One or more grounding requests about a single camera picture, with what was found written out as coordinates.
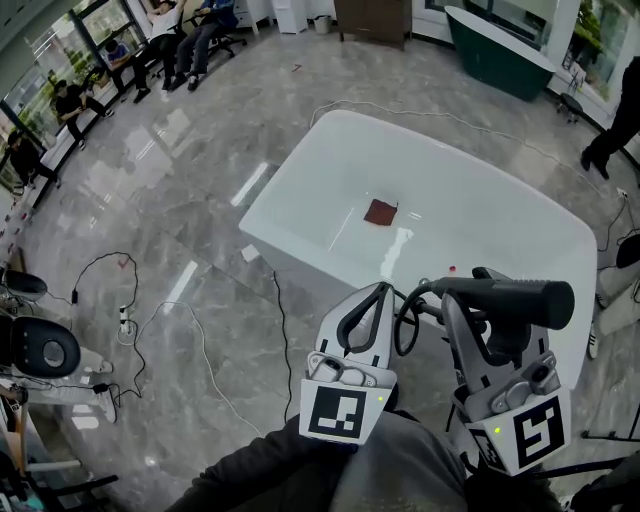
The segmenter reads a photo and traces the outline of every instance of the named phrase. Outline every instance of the window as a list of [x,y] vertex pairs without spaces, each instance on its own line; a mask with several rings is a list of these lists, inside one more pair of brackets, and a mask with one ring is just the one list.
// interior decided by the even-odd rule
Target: window
[[556,0],[425,0],[428,9],[462,7],[539,50],[551,34]]
[[111,34],[129,24],[129,17],[117,0],[109,0],[83,18],[93,42],[100,46]]
[[52,147],[63,124],[53,86],[60,80],[81,85],[97,63],[67,14],[29,44],[36,62],[5,101],[45,147]]
[[20,183],[20,178],[13,170],[7,154],[7,139],[15,128],[11,120],[0,110],[0,185],[8,190],[12,190],[14,185]]
[[[114,39],[116,42],[124,44],[129,49],[130,53],[135,53],[141,44],[140,37],[133,27],[127,28],[124,32],[116,36]],[[102,58],[104,59],[104,61],[109,62],[107,51],[104,48],[100,50],[100,53],[102,54]]]
[[563,66],[575,62],[585,72],[585,82],[605,101],[609,79],[620,56],[632,15],[613,0],[582,0],[578,20]]

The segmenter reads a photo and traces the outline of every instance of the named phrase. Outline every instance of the white table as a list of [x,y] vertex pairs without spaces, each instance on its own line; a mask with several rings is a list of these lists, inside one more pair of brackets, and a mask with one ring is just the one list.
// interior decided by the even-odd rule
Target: white table
[[[363,220],[372,199],[398,204],[391,226]],[[484,266],[514,279],[565,280],[575,311],[549,340],[561,381],[576,385],[593,309],[595,237],[551,199],[486,162],[404,128],[333,111],[298,144],[240,229],[272,268],[329,303],[381,280],[407,294],[452,265],[459,277]]]

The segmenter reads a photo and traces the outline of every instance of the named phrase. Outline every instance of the black handle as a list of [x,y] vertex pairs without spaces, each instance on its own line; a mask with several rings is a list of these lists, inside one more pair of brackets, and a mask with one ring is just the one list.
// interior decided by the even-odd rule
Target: black handle
[[443,277],[430,285],[440,298],[451,290],[470,308],[556,330],[566,327],[575,305],[573,289],[565,281]]

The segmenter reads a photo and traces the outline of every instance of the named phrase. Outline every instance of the white cable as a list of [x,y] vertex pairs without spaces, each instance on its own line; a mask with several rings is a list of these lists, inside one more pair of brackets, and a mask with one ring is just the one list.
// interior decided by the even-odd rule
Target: white cable
[[[213,383],[213,387],[216,388],[216,391],[218,392],[218,394],[222,397],[222,399],[225,402],[227,402],[227,405],[229,406],[229,408],[231,409],[233,414],[235,414],[236,417],[240,421],[242,421],[242,422],[246,423],[247,425],[249,425],[253,430],[256,431],[256,433],[260,437],[264,437],[262,435],[262,432],[260,432],[260,430],[258,430],[258,427],[256,427],[249,420],[243,418],[242,416],[240,416],[240,414],[238,414],[238,411],[236,411],[236,408],[229,401],[229,399],[225,396],[225,394],[222,391],[220,391],[220,388],[216,384],[216,379],[213,376],[213,369],[211,368],[211,362],[209,361],[209,357],[207,356],[207,351],[206,351],[206,348],[205,348],[204,329],[202,328],[202,324],[200,324],[200,321],[196,318],[196,315],[193,312],[193,309],[191,309],[191,306],[189,304],[187,304],[186,302],[171,302],[171,301],[164,301],[164,302],[161,302],[160,304],[158,304],[158,307],[156,307],[156,310],[153,312],[153,315],[151,315],[151,318],[149,318],[149,320],[147,320],[147,322],[142,326],[142,328],[140,329],[140,332],[136,333],[136,337],[137,337],[136,343],[140,342],[140,339],[142,338],[142,333],[144,332],[145,328],[147,327],[147,325],[149,325],[153,321],[153,319],[155,318],[156,314],[160,310],[160,307],[164,306],[165,304],[173,304],[173,305],[178,305],[178,306],[185,306],[187,309],[189,309],[189,312],[191,313],[191,316],[193,317],[194,322],[196,323],[196,325],[200,329],[200,333],[202,334],[202,353],[204,354],[204,360],[207,362],[207,367],[209,368],[209,374],[211,375],[211,382]],[[118,327],[118,342],[121,345],[125,345],[125,346],[132,346],[133,345],[133,343],[123,343],[123,342],[120,341],[120,328],[119,327]]]
[[520,139],[519,137],[516,137],[515,135],[509,135],[508,133],[497,132],[495,130],[490,130],[489,128],[484,128],[482,126],[475,126],[475,125],[469,123],[468,121],[465,121],[464,119],[460,119],[459,117],[456,117],[453,114],[450,114],[449,112],[416,112],[414,110],[391,110],[389,108],[381,107],[380,105],[376,105],[375,103],[372,103],[370,101],[337,100],[337,101],[334,101],[334,102],[329,103],[327,105],[322,105],[321,107],[318,107],[317,109],[315,109],[313,111],[313,114],[311,115],[311,121],[309,122],[309,129],[311,129],[311,127],[313,126],[313,123],[315,122],[316,114],[318,113],[319,110],[323,110],[325,108],[329,108],[329,107],[332,107],[334,105],[338,105],[339,103],[349,103],[350,105],[369,105],[371,107],[375,107],[377,109],[384,110],[385,112],[388,112],[390,114],[409,114],[409,115],[413,115],[413,116],[449,117],[451,119],[454,119],[454,120],[458,121],[459,123],[467,125],[469,128],[473,128],[474,130],[478,130],[480,132],[491,133],[493,135],[499,135],[500,137],[504,137],[504,138],[510,139],[510,140],[515,140],[516,142],[519,142],[520,144],[522,144],[524,147],[527,147],[529,149],[533,149],[534,151],[537,151],[538,153],[540,153],[542,156],[544,156],[546,158],[550,158],[551,160],[556,162],[558,165],[561,165],[562,167],[567,167],[567,168],[571,169],[571,171],[573,171],[573,173],[576,176],[578,176],[578,178],[586,181],[589,184],[589,186],[600,195],[600,197],[603,197],[603,198],[605,197],[605,195],[600,191],[600,189],[598,189],[598,187],[596,187],[585,176],[583,176],[582,173],[576,171],[570,165],[562,163],[555,156],[550,155],[548,153],[545,153],[541,149],[537,148],[536,146],[533,146],[533,145],[529,144],[528,142],[525,142],[524,140]]

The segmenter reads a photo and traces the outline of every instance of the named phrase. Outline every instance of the white cabinet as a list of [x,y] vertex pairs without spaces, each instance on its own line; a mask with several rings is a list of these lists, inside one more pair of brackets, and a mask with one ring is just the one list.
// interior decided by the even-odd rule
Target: white cabinet
[[238,18],[238,27],[253,28],[253,33],[258,35],[257,23],[269,18],[268,0],[236,0],[233,12]]

